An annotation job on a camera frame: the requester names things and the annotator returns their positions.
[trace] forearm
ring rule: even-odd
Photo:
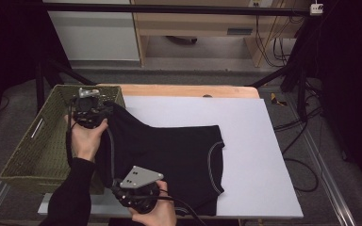
[[[67,179],[54,192],[41,225],[87,225],[91,213],[90,184],[95,165],[74,158]]]

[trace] white table surface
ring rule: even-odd
[[[124,96],[127,110],[154,127],[218,124],[225,147],[219,218],[302,218],[264,101],[244,98]],[[40,214],[47,213],[46,194]],[[110,190],[92,195],[91,214],[129,217]]]

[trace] hand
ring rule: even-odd
[[[159,196],[168,197],[167,192],[165,192],[167,191],[167,183],[163,181],[157,181],[156,183],[160,189]],[[132,220],[146,226],[174,226],[177,222],[174,203],[171,201],[158,200],[155,208],[144,215],[139,214],[133,208],[128,208],[128,210],[131,212]]]
[[[87,129],[77,123],[72,118],[72,149],[75,156],[93,162],[99,144],[101,143],[101,135],[107,129],[107,119],[94,129]]]

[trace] olive green basket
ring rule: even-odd
[[[0,180],[23,191],[37,193],[52,193],[63,183],[70,171],[65,144],[67,123],[63,117],[80,88],[99,89],[99,105],[113,101],[125,107],[120,87],[55,86],[2,170]],[[104,186],[94,173],[90,193],[103,192]]]

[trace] wooden cabinet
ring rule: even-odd
[[[179,5],[179,6],[250,6],[251,0],[132,0],[136,5]],[[272,8],[308,8],[309,0],[267,0]],[[257,46],[256,31],[261,38],[260,47],[266,50],[272,39],[295,38],[302,25],[299,15],[296,18],[250,15],[208,15],[177,13],[134,13],[134,22],[140,50],[141,64],[144,64],[146,47],[150,36],[195,36],[227,37],[240,36],[245,39],[256,67],[260,67],[263,54]]]

